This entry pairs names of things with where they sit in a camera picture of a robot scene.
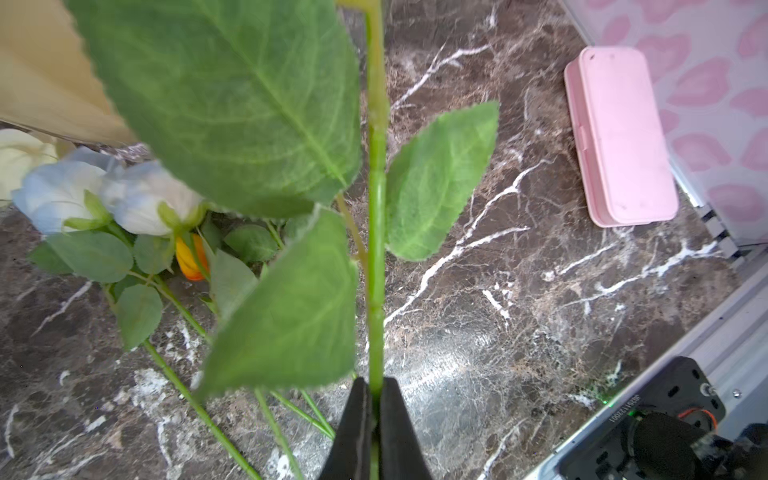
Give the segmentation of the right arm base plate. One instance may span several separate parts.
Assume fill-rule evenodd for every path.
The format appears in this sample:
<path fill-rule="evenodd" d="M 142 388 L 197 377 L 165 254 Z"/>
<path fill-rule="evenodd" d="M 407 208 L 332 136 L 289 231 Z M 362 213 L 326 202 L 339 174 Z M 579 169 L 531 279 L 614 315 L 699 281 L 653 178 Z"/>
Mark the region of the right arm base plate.
<path fill-rule="evenodd" d="M 628 455 L 627 436 L 639 416 L 652 412 L 715 432 L 725 405 L 691 358 L 675 357 L 559 461 L 566 479 L 647 479 Z"/>

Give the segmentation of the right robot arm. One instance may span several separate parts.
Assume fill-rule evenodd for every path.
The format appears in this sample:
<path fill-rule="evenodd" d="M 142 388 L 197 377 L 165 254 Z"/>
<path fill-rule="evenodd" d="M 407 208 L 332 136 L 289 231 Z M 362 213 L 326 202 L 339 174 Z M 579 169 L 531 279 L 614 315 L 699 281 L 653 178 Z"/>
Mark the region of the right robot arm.
<path fill-rule="evenodd" d="M 747 425 L 733 440 L 652 412 L 635 419 L 629 457 L 647 479 L 765 479 L 767 425 Z"/>

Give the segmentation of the pink pencil case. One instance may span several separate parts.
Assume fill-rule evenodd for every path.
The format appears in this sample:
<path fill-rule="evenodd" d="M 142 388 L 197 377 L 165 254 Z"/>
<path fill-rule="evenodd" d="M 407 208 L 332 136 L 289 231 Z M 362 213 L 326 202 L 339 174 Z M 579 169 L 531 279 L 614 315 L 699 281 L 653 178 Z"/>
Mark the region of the pink pencil case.
<path fill-rule="evenodd" d="M 592 221 L 614 228 L 672 220 L 679 199 L 643 53 L 586 47 L 564 81 Z"/>

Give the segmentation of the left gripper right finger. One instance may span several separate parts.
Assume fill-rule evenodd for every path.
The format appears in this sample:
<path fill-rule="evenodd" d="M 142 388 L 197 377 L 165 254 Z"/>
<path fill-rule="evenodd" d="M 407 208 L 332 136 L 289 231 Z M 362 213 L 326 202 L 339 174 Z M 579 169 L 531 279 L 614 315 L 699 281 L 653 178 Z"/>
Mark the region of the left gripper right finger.
<path fill-rule="evenodd" d="M 380 397 L 379 478 L 432 480 L 396 379 L 385 377 Z"/>

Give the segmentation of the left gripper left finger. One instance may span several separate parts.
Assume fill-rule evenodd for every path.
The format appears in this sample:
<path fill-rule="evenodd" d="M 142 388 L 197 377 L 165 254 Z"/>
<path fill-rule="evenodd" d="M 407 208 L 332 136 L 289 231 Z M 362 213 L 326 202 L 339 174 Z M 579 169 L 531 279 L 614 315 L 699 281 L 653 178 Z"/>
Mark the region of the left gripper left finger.
<path fill-rule="evenodd" d="M 368 480 L 371 468 L 372 398 L 362 377 L 354 380 L 319 480 Z"/>

